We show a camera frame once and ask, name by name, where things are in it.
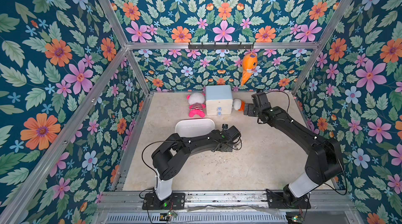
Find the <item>white storage tray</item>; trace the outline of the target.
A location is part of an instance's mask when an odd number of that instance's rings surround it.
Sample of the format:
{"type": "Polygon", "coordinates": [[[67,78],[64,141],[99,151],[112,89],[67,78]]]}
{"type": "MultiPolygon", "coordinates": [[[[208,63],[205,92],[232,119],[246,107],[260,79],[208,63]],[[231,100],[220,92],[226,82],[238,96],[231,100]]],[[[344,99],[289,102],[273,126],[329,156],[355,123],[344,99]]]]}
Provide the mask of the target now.
{"type": "Polygon", "coordinates": [[[175,133],[185,138],[207,135],[213,130],[215,123],[208,118],[182,120],[175,126],[175,133]]]}

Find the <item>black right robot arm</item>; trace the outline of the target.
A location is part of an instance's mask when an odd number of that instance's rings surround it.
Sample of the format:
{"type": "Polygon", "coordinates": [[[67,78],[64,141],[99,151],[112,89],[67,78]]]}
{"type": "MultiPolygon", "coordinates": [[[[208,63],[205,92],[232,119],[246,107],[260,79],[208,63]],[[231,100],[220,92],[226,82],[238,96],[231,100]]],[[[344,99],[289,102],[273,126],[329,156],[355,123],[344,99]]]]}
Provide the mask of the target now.
{"type": "Polygon", "coordinates": [[[285,109],[271,106],[265,92],[252,95],[252,103],[245,104],[244,114],[257,117],[258,124],[268,124],[283,132],[307,154],[305,171],[283,188],[282,199],[285,204],[295,203],[344,172],[340,143],[312,132],[294,120],[285,109]]]}

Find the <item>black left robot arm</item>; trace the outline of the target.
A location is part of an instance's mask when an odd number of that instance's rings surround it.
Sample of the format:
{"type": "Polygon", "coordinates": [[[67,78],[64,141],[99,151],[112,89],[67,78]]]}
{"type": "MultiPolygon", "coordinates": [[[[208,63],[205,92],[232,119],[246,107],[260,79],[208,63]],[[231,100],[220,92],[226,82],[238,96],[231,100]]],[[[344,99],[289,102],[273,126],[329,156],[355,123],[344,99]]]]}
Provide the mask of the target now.
{"type": "Polygon", "coordinates": [[[241,147],[241,133],[235,126],[222,131],[212,130],[198,137],[181,137],[174,133],[153,152],[152,164],[159,179],[167,181],[180,172],[192,155],[208,151],[232,152],[240,150],[241,147]]]}

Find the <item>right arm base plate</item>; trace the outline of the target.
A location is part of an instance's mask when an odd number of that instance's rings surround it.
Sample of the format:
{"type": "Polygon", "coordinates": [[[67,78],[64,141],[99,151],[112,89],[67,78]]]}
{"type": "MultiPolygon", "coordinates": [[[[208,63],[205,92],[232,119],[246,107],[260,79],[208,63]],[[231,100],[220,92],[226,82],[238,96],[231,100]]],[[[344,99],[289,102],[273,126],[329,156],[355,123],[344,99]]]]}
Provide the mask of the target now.
{"type": "Polygon", "coordinates": [[[272,191],[266,189],[267,201],[270,208],[275,209],[311,209],[308,195],[296,198],[290,191],[272,191]]]}

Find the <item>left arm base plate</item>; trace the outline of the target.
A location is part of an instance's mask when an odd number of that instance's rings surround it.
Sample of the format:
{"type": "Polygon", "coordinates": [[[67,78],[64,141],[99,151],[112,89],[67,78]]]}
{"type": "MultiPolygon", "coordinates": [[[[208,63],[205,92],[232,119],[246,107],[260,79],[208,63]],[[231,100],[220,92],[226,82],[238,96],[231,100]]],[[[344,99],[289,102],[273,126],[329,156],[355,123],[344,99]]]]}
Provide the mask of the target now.
{"type": "Polygon", "coordinates": [[[159,200],[156,193],[147,193],[143,199],[142,210],[181,210],[185,205],[185,193],[172,193],[164,200],[159,200]]]}

